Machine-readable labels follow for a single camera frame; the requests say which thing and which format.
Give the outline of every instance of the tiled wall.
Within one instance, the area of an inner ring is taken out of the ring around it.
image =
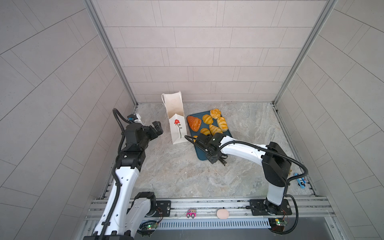
[[[272,101],[325,1],[94,0],[139,102]]]
[[[384,239],[384,1],[339,0],[277,108],[349,240]]]
[[[81,0],[0,1],[0,239],[70,239],[132,101]]]

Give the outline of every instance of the toy bread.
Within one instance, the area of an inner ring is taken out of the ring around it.
[[[219,117],[219,118],[217,119],[217,125],[218,125],[218,127],[219,127],[223,132],[225,132],[226,130],[228,130],[227,122],[225,121],[225,118],[223,118],[223,117]]]
[[[200,130],[200,133],[202,133],[202,134],[204,134],[204,135],[210,135],[211,134],[211,132],[207,129],[207,128],[203,128],[203,129],[201,129]]]
[[[211,134],[212,135],[215,135],[215,133],[219,132],[219,133],[223,133],[223,131],[221,131],[220,128],[216,127],[216,126],[213,126],[212,124],[209,125],[209,130],[211,131]]]
[[[214,120],[212,119],[211,115],[204,115],[203,116],[203,122],[205,124],[212,124],[214,122]]]
[[[197,132],[201,126],[201,119],[193,116],[188,116],[187,121],[192,131]]]
[[[221,112],[217,108],[211,110],[210,113],[211,113],[212,118],[214,118],[214,119],[217,119],[218,117],[221,116]]]

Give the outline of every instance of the paper bag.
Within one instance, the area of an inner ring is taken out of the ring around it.
[[[184,108],[181,92],[174,94],[162,94],[161,99],[167,109],[172,143],[187,142],[187,125],[185,124]]]

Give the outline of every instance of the peach-colored soap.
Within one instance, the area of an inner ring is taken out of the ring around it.
[[[229,212],[227,209],[219,209],[217,210],[217,217],[220,219],[227,219],[229,217]]]

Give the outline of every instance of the croissant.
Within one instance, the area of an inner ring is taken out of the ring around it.
[[[211,134],[211,132],[207,129],[207,128],[203,128],[203,129],[201,129],[200,130],[200,133],[202,133],[202,134],[204,134],[204,135],[210,135]]]
[[[201,126],[201,119],[193,116],[188,116],[187,121],[192,131],[197,132]]]
[[[218,127],[219,127],[223,132],[225,132],[226,130],[228,130],[227,122],[225,121],[225,118],[223,118],[223,117],[219,117],[219,118],[217,119],[217,125],[218,125]]]
[[[211,113],[212,118],[214,118],[214,119],[217,119],[218,117],[221,116],[221,112],[217,108],[211,110],[210,113]]]
[[[212,135],[215,135],[215,133],[223,133],[223,131],[221,131],[220,128],[216,127],[216,126],[213,126],[212,124],[209,125],[209,130],[211,130],[211,134]]]
[[[214,120],[212,119],[211,115],[204,115],[203,116],[203,122],[205,124],[212,124],[214,122]]]

